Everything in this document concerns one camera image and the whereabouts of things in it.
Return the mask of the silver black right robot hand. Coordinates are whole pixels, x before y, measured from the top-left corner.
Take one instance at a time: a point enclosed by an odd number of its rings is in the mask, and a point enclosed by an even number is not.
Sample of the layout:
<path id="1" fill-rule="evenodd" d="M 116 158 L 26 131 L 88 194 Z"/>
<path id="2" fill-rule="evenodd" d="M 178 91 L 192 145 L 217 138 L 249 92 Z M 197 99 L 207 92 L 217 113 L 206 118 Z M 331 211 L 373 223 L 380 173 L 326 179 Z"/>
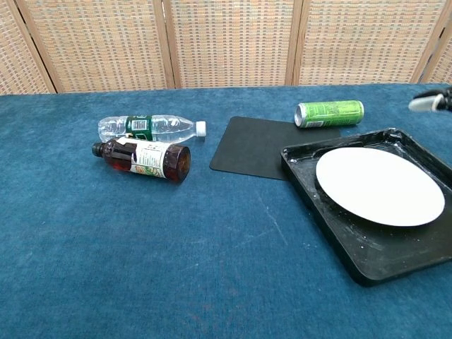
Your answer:
<path id="1" fill-rule="evenodd" d="M 414 112 L 451 111 L 451 87 L 420 93 L 413 97 L 408 108 Z"/>

